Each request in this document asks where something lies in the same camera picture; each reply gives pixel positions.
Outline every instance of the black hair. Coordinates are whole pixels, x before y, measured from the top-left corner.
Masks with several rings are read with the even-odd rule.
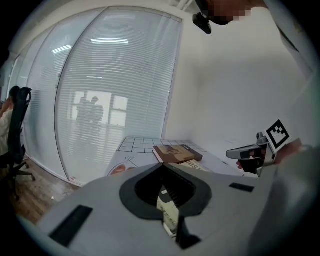
[[[17,96],[18,96],[18,92],[20,91],[20,87],[19,86],[14,86],[11,88],[10,92],[9,92],[9,96],[11,97],[11,100],[13,102],[13,104],[17,103]]]

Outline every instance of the black rectangle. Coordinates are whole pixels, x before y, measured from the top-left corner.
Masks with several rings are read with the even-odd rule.
[[[50,234],[50,238],[64,247],[68,247],[79,229],[92,212],[92,208],[79,205],[66,219]]]
[[[246,191],[246,192],[250,192],[250,193],[255,188],[254,186],[247,186],[247,185],[243,185],[243,184],[239,184],[239,183],[232,183],[229,187],[236,189],[236,190],[242,190],[242,191]]]

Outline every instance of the black office chair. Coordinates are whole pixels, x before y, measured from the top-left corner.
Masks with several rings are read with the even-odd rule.
[[[26,166],[27,169],[29,168],[28,164],[25,161],[23,162],[26,149],[24,145],[21,146],[20,136],[22,132],[22,124],[30,101],[31,89],[27,87],[21,88],[17,94],[17,102],[14,105],[12,111],[12,118],[8,135],[9,152],[5,154],[4,157],[2,157],[2,159],[5,159],[5,163],[1,163],[2,166],[10,166],[9,174],[5,177],[5,180],[12,180],[13,192],[17,201],[19,200],[19,196],[17,195],[16,191],[17,175],[28,175],[32,177],[33,181],[36,180],[32,173],[20,170],[23,166]]]

